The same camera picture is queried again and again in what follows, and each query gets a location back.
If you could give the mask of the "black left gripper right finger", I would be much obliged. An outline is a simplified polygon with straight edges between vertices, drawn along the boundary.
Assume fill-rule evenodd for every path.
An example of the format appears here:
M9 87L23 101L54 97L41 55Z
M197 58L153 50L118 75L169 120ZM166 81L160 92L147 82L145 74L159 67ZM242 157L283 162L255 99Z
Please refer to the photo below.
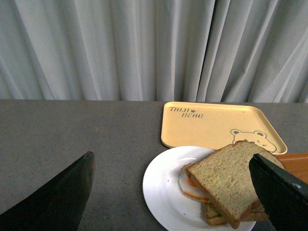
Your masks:
M256 194L278 231L308 229L308 184L260 154L249 161Z

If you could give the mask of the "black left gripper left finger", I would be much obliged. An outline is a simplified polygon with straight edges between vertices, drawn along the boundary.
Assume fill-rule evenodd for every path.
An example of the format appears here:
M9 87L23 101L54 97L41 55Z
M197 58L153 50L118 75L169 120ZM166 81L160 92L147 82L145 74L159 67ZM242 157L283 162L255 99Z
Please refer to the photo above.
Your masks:
M0 216L2 231L76 231L95 172L95 155L87 152Z

